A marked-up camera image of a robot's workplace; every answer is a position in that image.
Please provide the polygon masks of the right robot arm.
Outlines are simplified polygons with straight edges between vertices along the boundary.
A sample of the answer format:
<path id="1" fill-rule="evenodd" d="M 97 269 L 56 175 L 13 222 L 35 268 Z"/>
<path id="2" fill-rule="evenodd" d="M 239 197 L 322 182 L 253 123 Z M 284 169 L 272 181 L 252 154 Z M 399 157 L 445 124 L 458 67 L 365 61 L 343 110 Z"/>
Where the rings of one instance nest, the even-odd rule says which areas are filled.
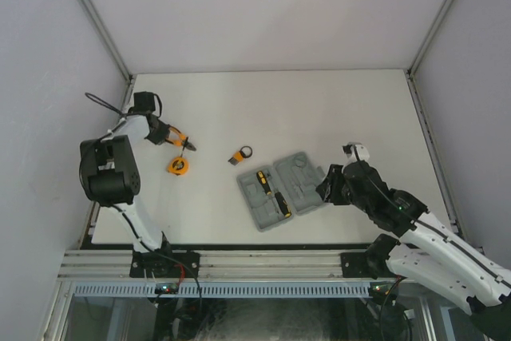
<path id="1" fill-rule="evenodd" d="M 510 270 L 451 232 L 418 198 L 388 187 L 365 161 L 331 165 L 316 191 L 329 204 L 356 207 L 384 231 L 366 251 L 372 274 L 412 279 L 491 339 L 510 338 Z"/>

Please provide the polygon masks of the orange handled pliers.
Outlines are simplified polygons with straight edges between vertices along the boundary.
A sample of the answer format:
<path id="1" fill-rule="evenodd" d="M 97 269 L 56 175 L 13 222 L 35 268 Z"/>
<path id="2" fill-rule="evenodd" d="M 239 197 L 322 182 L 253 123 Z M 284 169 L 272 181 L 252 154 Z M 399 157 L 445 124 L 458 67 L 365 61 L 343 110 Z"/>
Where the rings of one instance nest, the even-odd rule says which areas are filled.
<path id="1" fill-rule="evenodd" d="M 189 137 L 172 125 L 168 128 L 168 135 L 165 140 L 176 147 L 181 147 L 183 150 L 196 151 L 196 146 L 189 140 Z"/>

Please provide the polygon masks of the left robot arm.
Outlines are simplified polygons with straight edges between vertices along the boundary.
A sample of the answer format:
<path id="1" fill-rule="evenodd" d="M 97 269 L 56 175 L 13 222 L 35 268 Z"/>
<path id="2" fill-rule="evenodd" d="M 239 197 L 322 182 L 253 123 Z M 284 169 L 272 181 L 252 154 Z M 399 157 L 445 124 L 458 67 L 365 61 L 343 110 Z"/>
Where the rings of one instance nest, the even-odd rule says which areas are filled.
<path id="1" fill-rule="evenodd" d="M 85 195 L 110 211 L 133 244 L 133 250 L 149 253 L 147 268 L 165 277 L 175 267 L 174 256 L 161 250 L 165 236 L 140 198 L 141 176 L 132 145 L 150 134 L 146 117 L 123 117 L 102 137 L 79 145 L 78 176 Z"/>

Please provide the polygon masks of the black yellow screwdriver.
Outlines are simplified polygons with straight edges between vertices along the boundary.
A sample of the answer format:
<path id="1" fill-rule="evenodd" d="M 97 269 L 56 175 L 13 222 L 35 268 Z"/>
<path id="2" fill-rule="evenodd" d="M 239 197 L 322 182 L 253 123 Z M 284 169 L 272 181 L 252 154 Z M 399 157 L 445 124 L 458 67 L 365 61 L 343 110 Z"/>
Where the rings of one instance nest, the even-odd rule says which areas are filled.
<path id="1" fill-rule="evenodd" d="M 257 176 L 258 182 L 260 183 L 261 187 L 263 188 L 264 193 L 266 195 L 271 195 L 272 190 L 271 190 L 271 186 L 268 181 L 267 175 L 262 170 L 259 170 L 256 173 L 256 176 Z"/>
<path id="2" fill-rule="evenodd" d="M 287 202 L 281 192 L 271 193 L 267 195 L 274 205 L 279 209 L 280 213 L 285 217 L 291 217 L 292 213 Z"/>

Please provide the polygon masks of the grey plastic tool case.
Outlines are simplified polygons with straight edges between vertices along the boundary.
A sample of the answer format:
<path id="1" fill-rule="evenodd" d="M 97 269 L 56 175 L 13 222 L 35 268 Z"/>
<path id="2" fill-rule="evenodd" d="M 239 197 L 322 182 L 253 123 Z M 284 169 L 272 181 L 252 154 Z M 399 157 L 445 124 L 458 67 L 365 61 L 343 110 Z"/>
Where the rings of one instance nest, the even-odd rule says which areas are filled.
<path id="1" fill-rule="evenodd" d="M 259 170 L 267 175 L 272 193 L 283 194 L 291 217 L 285 218 L 264 193 L 256 176 Z M 324 206 L 315 188 L 325 176 L 323 169 L 314 166 L 305 152 L 298 152 L 274 161 L 272 165 L 242 173 L 236 181 L 255 227 L 266 232 Z"/>

